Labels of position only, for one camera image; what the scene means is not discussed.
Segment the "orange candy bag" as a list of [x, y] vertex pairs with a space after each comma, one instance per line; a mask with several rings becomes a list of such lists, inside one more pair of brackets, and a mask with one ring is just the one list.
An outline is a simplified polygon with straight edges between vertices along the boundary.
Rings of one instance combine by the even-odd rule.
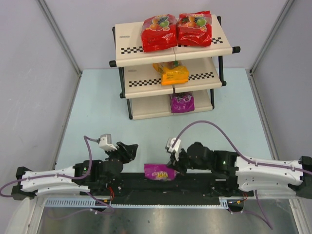
[[179, 60], [153, 63], [153, 68], [160, 75], [161, 85], [183, 84], [189, 81], [189, 70]]

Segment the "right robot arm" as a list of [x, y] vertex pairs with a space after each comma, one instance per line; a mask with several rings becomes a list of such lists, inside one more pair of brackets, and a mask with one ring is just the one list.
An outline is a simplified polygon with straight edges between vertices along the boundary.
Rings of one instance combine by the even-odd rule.
[[219, 192], [222, 196], [233, 196], [233, 191], [239, 190], [272, 191], [274, 195], [294, 192], [297, 197], [312, 197], [309, 156], [289, 161], [243, 158], [238, 152], [210, 150], [200, 142], [184, 150], [175, 138], [168, 140], [165, 149], [170, 154], [167, 166], [180, 174], [185, 175], [188, 169], [205, 170], [223, 180]]

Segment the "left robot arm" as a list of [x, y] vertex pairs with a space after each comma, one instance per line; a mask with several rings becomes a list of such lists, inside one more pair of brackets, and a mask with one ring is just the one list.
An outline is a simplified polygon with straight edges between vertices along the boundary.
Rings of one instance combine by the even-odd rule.
[[120, 178], [123, 165], [136, 158], [138, 144], [117, 142], [113, 145], [108, 137], [96, 140], [107, 158], [105, 160], [88, 159], [60, 170], [45, 172], [31, 171], [18, 167], [18, 182], [11, 190], [14, 200], [33, 199], [36, 196], [49, 194], [91, 194], [107, 195], [112, 183]]

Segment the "aluminium rail frame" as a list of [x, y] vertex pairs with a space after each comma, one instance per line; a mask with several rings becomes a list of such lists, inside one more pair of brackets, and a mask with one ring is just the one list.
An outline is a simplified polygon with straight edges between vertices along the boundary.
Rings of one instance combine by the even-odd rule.
[[217, 190], [211, 193], [200, 192], [151, 192], [132, 191], [125, 196], [111, 194], [111, 198], [91, 197], [50, 197], [45, 207], [92, 208], [102, 209], [108, 205], [113, 208], [199, 208], [199, 209], [226, 209], [229, 205], [240, 206], [247, 197], [255, 198], [254, 192], [235, 192], [233, 196], [222, 196]]

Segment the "beige three-tier shelf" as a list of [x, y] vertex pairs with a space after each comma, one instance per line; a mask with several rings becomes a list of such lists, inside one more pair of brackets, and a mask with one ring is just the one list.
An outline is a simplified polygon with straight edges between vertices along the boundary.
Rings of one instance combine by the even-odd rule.
[[223, 56], [240, 52], [209, 11], [153, 16], [112, 31], [116, 58], [109, 65], [119, 71], [133, 120], [214, 109], [214, 90], [226, 85]]

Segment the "purple grape candy bag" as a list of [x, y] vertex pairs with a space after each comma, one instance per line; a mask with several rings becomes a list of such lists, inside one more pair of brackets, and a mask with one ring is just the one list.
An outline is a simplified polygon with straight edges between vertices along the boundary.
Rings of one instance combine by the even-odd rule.
[[144, 164], [144, 175], [149, 180], [172, 181], [178, 172], [166, 166], [166, 164]]
[[173, 93], [169, 95], [170, 107], [173, 114], [188, 113], [195, 110], [193, 92]]

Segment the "red fruit candy bag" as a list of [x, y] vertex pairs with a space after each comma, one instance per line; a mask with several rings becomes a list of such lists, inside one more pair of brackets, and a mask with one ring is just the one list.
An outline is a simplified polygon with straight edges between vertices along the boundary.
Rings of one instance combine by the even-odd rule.
[[212, 43], [211, 12], [181, 13], [177, 22], [177, 43], [185, 46], [210, 46]]
[[144, 52], [154, 52], [177, 46], [177, 20], [171, 14], [157, 15], [144, 21], [141, 41]]

